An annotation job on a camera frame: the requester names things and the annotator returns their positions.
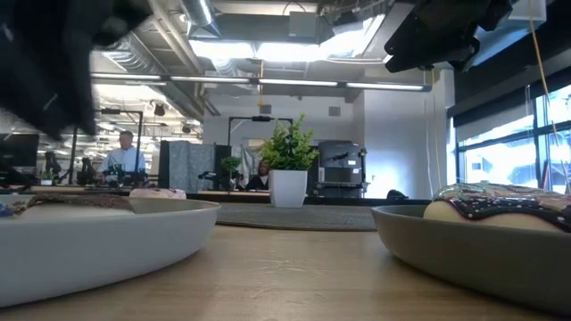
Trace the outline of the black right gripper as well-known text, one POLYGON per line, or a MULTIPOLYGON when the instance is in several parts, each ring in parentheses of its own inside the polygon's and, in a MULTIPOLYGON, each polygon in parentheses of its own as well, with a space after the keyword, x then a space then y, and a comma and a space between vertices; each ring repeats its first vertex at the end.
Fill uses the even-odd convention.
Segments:
POLYGON ((476 32, 496 30, 512 11, 513 0, 418 0, 385 43, 385 66, 401 72, 447 62, 464 72, 480 51, 476 32))

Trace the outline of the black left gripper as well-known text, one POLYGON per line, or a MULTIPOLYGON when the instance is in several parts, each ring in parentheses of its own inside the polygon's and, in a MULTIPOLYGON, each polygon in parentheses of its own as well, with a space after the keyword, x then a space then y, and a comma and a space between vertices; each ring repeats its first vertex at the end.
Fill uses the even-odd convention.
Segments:
POLYGON ((148 0, 0 0, 0 108, 53 139, 94 135, 90 54, 152 13, 148 0))

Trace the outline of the small brown donut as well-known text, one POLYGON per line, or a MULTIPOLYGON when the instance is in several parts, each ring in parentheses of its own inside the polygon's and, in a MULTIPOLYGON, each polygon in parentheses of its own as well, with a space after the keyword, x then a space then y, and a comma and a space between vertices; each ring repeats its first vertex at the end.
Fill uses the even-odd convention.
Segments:
POLYGON ((33 196, 27 202, 16 202, 10 206, 14 215, 21 215, 25 210, 45 204, 67 204, 78 206, 91 206, 97 208, 130 210, 134 208, 127 198, 112 194, 66 195, 42 193, 33 196))

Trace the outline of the large pink glazed donut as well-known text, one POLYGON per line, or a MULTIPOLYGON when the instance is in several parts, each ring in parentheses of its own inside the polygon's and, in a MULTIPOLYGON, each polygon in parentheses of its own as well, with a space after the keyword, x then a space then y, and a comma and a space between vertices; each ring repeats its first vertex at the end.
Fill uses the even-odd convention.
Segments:
POLYGON ((178 189, 137 188, 129 193, 130 198, 164 198, 185 200, 186 192, 178 189))

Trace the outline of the large chocolate sprinkle donut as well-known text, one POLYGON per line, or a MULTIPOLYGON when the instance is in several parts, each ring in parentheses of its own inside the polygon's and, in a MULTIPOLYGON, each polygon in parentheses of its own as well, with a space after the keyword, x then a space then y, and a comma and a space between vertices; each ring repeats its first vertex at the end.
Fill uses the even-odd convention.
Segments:
POLYGON ((520 185, 457 183, 440 189, 423 217, 571 234, 571 195, 520 185))

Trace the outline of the person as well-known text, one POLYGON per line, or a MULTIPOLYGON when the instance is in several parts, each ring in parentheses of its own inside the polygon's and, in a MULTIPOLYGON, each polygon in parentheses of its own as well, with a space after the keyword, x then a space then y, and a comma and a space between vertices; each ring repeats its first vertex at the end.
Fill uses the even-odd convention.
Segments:
POLYGON ((259 162, 257 174, 251 177, 245 189, 250 191, 267 191, 269 189, 269 165, 265 160, 259 162))
POLYGON ((120 147, 111 150, 104 158, 97 170, 103 181, 110 179, 104 174, 119 168, 125 172, 145 172, 145 156, 138 152, 133 145, 134 135, 131 131, 121 131, 119 137, 120 147))

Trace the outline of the background black robot arms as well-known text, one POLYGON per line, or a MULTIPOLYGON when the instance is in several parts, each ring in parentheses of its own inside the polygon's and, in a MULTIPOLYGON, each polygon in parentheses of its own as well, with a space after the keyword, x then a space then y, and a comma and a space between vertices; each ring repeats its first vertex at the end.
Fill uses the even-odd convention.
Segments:
POLYGON ((121 165, 112 165, 103 172, 104 182, 113 187, 142 187, 148 183, 148 175, 139 171, 126 171, 121 165))

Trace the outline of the long ceiling light strip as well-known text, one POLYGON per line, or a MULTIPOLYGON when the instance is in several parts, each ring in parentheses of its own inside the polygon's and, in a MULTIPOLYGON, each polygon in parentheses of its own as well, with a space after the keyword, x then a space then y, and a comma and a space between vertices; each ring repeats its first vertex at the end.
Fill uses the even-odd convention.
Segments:
POLYGON ((389 90, 389 91, 411 91, 428 92, 432 89, 429 85, 407 85, 393 83, 367 83, 354 81, 330 81, 330 80, 308 80, 308 79, 282 79, 282 78, 231 78, 231 77, 209 77, 209 76, 168 76, 168 75, 144 75, 125 73, 92 73, 91 78, 101 80, 125 80, 125 81, 146 81, 146 82, 193 82, 204 84, 229 84, 229 85, 261 85, 261 86, 314 86, 330 87, 342 89, 363 89, 363 90, 389 90))

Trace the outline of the black machine cabinet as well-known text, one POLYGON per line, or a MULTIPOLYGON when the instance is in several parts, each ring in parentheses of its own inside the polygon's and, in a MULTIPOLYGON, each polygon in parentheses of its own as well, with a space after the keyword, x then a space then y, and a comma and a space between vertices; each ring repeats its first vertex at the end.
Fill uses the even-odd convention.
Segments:
POLYGON ((350 141, 323 141, 319 148, 319 179, 316 192, 323 198, 364 197, 367 150, 350 141))

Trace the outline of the grey partition screen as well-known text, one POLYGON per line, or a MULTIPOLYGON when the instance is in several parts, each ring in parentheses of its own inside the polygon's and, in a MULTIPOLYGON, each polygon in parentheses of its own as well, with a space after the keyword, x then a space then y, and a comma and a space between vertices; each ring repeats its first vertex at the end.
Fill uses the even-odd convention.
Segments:
POLYGON ((199 193, 213 183, 199 176, 214 171, 215 149, 210 144, 162 141, 159 155, 158 186, 199 193))

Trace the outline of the light grey round plate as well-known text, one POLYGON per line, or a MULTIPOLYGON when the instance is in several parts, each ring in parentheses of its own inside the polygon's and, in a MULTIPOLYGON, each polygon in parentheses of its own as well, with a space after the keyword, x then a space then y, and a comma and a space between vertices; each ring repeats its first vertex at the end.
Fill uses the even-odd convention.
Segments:
POLYGON ((216 202, 132 198, 128 210, 63 204, 0 218, 0 308, 165 268, 208 241, 216 202))

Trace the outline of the small background green plant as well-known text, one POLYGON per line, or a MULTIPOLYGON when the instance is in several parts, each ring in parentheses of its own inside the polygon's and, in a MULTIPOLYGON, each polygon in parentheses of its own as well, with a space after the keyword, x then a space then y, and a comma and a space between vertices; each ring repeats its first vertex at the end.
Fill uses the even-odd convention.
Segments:
POLYGON ((241 163, 241 159, 236 156, 228 156, 221 160, 221 166, 227 174, 229 191, 234 191, 237 183, 242 179, 242 174, 239 171, 241 163))

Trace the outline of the green plant in white pot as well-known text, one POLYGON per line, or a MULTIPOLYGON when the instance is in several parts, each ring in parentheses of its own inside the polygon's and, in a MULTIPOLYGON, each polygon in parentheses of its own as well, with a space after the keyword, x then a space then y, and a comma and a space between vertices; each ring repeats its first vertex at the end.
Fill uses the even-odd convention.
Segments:
POLYGON ((308 171, 319 152, 310 145, 313 130, 302 129, 304 118, 302 113, 289 127, 277 121, 260 150, 269 165, 269 197, 276 208, 301 208, 306 197, 308 171))

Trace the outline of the round dark grey mat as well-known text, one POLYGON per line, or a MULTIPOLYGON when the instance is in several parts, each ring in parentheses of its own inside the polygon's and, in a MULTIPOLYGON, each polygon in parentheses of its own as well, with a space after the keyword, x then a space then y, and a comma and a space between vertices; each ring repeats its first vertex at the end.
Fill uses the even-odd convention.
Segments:
POLYGON ((377 230, 369 207, 334 205, 275 208, 269 204, 222 203, 217 224, 305 231, 377 230))

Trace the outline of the dark grey round plate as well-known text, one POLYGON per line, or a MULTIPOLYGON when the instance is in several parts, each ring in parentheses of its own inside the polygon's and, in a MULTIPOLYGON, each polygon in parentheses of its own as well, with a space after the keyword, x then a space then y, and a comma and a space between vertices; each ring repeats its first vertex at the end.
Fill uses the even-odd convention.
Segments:
POLYGON ((446 282, 571 317, 571 235, 430 220, 424 210, 372 209, 393 256, 446 282))

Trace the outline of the black aluminium table frame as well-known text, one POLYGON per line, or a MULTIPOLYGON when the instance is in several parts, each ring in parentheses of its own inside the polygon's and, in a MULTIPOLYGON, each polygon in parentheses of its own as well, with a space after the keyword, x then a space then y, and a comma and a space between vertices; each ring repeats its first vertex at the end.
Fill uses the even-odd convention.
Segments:
MULTIPOLYGON (((224 203, 259 203, 270 204, 268 193, 262 192, 221 192, 221 191, 201 191, 200 193, 188 193, 189 200, 200 200, 208 202, 224 203)), ((385 205, 428 205, 430 200, 392 200, 392 199, 367 199, 367 198, 320 198, 306 197, 304 205, 324 205, 324 206, 356 206, 356 207, 377 207, 385 205)))

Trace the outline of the black gantry frame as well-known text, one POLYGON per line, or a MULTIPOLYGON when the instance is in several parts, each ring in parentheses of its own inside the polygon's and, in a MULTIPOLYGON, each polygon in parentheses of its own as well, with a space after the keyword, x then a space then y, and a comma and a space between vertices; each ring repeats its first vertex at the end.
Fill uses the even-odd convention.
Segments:
POLYGON ((232 122, 234 120, 250 120, 252 122, 271 122, 271 121, 286 121, 290 123, 290 127, 294 124, 294 119, 291 118, 272 118, 269 116, 251 116, 251 117, 229 117, 228 118, 228 134, 227 134, 227 145, 231 145, 231 136, 233 132, 232 122))

